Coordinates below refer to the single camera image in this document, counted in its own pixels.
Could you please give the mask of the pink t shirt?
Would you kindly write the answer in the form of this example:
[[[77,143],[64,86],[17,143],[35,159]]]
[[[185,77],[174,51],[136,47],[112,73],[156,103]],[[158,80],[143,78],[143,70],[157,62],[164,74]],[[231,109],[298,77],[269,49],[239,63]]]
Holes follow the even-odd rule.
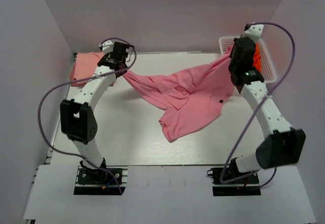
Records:
[[[204,65],[168,76],[137,75],[127,71],[123,77],[139,95],[164,110],[159,119],[169,142],[197,132],[221,115],[223,105],[234,93],[228,70],[228,54]]]

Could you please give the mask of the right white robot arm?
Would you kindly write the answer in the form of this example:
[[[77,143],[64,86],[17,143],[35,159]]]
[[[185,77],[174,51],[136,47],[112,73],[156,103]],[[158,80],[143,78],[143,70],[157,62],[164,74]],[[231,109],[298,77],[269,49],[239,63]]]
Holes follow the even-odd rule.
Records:
[[[264,140],[254,152],[231,159],[225,173],[227,181],[248,177],[261,169],[295,165],[306,140],[305,132],[295,129],[268,95],[263,76],[253,66],[255,48],[250,38],[235,38],[229,72],[238,93],[255,112]]]

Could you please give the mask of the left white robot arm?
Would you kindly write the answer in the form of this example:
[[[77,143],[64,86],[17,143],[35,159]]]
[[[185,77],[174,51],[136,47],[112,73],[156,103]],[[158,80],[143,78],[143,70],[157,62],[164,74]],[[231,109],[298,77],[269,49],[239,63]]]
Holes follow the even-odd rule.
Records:
[[[123,40],[106,40],[99,47],[103,55],[92,74],[75,81],[84,85],[81,91],[60,103],[61,131],[77,147],[82,156],[81,166],[89,169],[106,167],[95,141],[98,124],[94,110],[106,89],[127,71],[126,60],[135,51],[133,45]]]

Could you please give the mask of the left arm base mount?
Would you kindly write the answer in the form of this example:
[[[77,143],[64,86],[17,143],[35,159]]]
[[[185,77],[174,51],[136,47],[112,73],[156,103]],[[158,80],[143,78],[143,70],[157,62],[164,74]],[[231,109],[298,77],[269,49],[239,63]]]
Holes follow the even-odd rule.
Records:
[[[108,167],[114,176],[98,169],[78,167],[74,195],[76,196],[120,196],[124,193],[127,183],[127,167]]]

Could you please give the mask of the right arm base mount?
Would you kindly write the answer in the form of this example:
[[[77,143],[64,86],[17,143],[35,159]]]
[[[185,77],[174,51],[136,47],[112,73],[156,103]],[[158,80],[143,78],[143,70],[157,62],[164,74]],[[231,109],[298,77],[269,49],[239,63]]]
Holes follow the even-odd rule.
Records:
[[[210,168],[206,173],[212,180],[212,191],[214,197],[239,197],[239,196],[260,196],[259,178],[256,173],[243,177],[246,173],[240,173],[236,162],[232,159],[226,168],[223,180],[240,178],[230,183],[220,181],[223,167]]]

